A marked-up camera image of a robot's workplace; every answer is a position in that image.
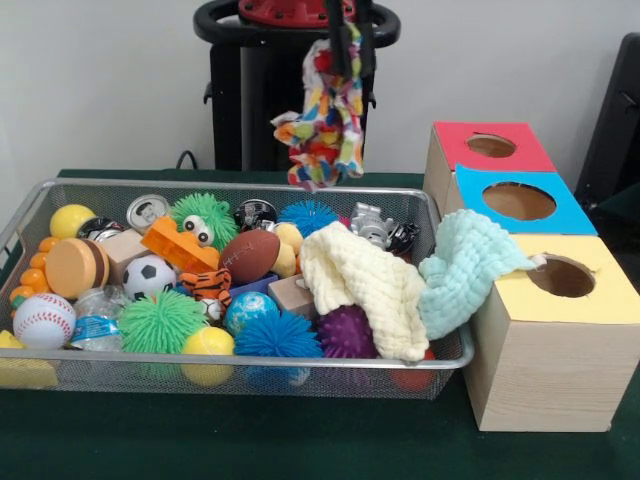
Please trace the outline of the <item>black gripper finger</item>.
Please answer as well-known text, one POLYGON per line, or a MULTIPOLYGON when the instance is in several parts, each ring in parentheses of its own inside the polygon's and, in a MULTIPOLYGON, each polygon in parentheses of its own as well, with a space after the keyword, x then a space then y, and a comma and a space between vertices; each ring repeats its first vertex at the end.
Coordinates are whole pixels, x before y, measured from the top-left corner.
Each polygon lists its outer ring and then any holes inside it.
POLYGON ((361 78, 370 76, 376 66, 372 0, 358 0, 358 29, 362 36, 360 47, 361 78))
POLYGON ((328 0, 327 14, 333 71, 340 76, 351 76, 351 33, 344 20, 342 1, 328 0))

